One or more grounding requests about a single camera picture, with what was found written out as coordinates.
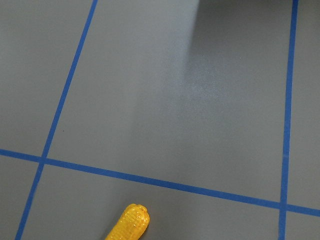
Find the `yellow toy corn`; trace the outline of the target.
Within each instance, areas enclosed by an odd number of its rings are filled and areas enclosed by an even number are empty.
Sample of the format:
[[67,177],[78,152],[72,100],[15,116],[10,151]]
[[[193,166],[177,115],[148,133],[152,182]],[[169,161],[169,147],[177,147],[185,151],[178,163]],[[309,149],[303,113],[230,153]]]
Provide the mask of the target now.
[[148,209],[132,203],[128,205],[105,240],[139,240],[150,223]]

